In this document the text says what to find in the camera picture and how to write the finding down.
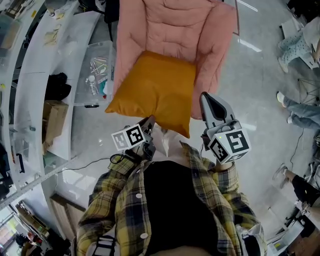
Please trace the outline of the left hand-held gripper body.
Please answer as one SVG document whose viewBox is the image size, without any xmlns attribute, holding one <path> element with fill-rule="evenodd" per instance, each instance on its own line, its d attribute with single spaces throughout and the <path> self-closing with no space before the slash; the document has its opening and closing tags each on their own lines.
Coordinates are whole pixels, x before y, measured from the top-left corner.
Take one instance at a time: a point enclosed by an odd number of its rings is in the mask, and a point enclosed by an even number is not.
<svg viewBox="0 0 320 256">
<path fill-rule="evenodd" d="M 116 149 L 132 161 L 151 161 L 156 151 L 151 136 L 154 124 L 154 121 L 140 121 L 112 133 L 111 137 Z"/>
</svg>

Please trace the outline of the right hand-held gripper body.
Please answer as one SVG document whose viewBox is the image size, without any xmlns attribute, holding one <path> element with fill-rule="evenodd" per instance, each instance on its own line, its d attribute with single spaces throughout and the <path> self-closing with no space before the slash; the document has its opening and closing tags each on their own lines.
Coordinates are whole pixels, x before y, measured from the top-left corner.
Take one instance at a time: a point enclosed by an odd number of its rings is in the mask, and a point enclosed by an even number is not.
<svg viewBox="0 0 320 256">
<path fill-rule="evenodd" d="M 248 133 L 237 119 L 206 129 L 201 138 L 205 149 L 221 165 L 235 162 L 251 151 Z"/>
</svg>

